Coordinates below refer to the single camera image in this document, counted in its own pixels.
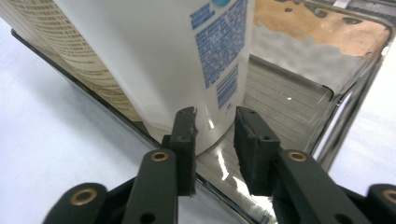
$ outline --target metal tray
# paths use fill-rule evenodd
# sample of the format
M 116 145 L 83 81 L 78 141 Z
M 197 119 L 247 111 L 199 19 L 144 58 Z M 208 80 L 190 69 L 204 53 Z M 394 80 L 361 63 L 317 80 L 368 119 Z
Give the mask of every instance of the metal tray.
M 311 26 L 308 24 L 306 27 L 304 22 L 307 21 L 318 24 L 309 23 Z M 361 43 L 357 45 L 356 41 L 359 39 L 350 37 L 358 35 L 359 32 L 362 34 L 361 28 L 355 25 L 365 22 L 382 26 L 386 32 L 376 36 L 369 48 L 352 55 L 348 50 L 359 49 Z M 280 29 L 271 28 L 271 23 L 277 24 L 275 27 Z M 381 65 L 383 49 L 393 38 L 391 25 L 342 9 L 287 0 L 256 1 L 255 24 L 253 32 L 256 33 L 253 34 L 252 41 L 254 49 L 249 61 L 243 106 L 260 113 L 280 138 L 283 148 L 311 153 L 325 169 L 329 169 Z M 318 34 L 312 33 L 312 27 L 323 24 L 327 28 L 317 31 Z M 337 33 L 345 31 L 345 27 L 355 29 L 353 35 Z M 330 29 L 333 29 L 332 33 L 327 35 L 338 37 L 323 39 L 323 36 L 326 37 L 323 32 L 329 32 Z M 139 136 L 148 148 L 154 149 L 160 145 L 149 136 L 142 122 L 130 121 L 78 80 L 73 74 L 73 69 L 59 55 L 32 46 L 15 31 L 12 31 L 12 34 L 58 70 L 72 86 Z M 282 38 L 283 42 L 276 43 L 276 40 Z M 340 46 L 340 39 L 343 38 L 345 43 L 341 43 Z M 313 77 L 309 76 L 308 73 L 329 69 L 339 73 L 340 70 L 334 68 L 334 63 L 340 65 L 340 61 L 327 58 L 329 52 L 342 56 L 339 58 L 342 61 L 345 60 L 345 55 L 353 57 L 355 61 L 349 70 L 343 70 L 344 74 L 338 74 L 341 79 L 334 82 L 331 78 L 322 82 L 318 78 L 320 76 L 315 77 L 315 74 Z M 297 61 L 298 64 L 293 66 L 292 63 Z M 301 69 L 300 65 L 304 62 L 317 63 Z M 234 210 L 234 214 L 241 217 L 241 220 L 249 223 L 276 222 L 271 198 L 248 194 L 233 149 L 233 127 L 213 147 L 197 156 L 197 173 L 198 182 L 201 184 L 199 186 L 226 204 L 226 208 Z

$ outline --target white bottle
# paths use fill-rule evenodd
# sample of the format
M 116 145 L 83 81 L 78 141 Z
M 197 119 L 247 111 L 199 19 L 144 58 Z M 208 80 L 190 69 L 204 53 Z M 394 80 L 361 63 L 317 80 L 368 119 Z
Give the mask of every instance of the white bottle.
M 248 72 L 252 0 L 55 0 L 161 141 L 198 109 L 196 153 L 233 123 Z

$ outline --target barcode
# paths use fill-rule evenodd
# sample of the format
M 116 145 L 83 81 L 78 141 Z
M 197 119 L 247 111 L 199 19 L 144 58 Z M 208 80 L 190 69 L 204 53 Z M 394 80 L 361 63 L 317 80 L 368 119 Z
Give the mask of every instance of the barcode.
M 221 109 L 233 96 L 238 87 L 238 64 L 233 68 L 230 74 L 224 78 L 217 86 L 219 109 Z

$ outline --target bottle label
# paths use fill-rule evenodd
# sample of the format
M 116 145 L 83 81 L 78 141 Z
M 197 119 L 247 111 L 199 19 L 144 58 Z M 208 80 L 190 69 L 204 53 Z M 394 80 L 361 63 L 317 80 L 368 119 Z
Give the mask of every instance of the bottle label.
M 221 73 L 234 61 L 245 46 L 247 29 L 248 0 L 236 0 L 222 14 L 207 3 L 192 14 L 191 29 L 195 31 L 195 41 L 204 72 L 205 86 L 210 88 Z M 218 103 L 221 108 L 236 91 L 238 67 L 218 84 Z

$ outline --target brass screw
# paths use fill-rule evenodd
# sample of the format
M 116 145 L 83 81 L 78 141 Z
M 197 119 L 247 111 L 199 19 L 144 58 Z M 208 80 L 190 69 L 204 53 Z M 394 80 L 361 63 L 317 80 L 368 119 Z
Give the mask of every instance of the brass screw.
M 289 158 L 294 161 L 306 161 L 306 156 L 300 152 L 290 152 Z
M 164 152 L 156 152 L 151 155 L 153 161 L 166 161 L 168 160 L 168 154 Z
M 396 203 L 396 190 L 385 189 L 384 191 L 382 191 L 382 194 L 385 196 L 386 199 L 388 199 L 392 203 Z
M 81 197 L 83 194 L 88 194 L 88 197 Z M 77 191 L 70 199 L 70 203 L 73 205 L 84 205 L 86 203 L 90 203 L 97 196 L 97 192 L 95 189 L 81 189 Z

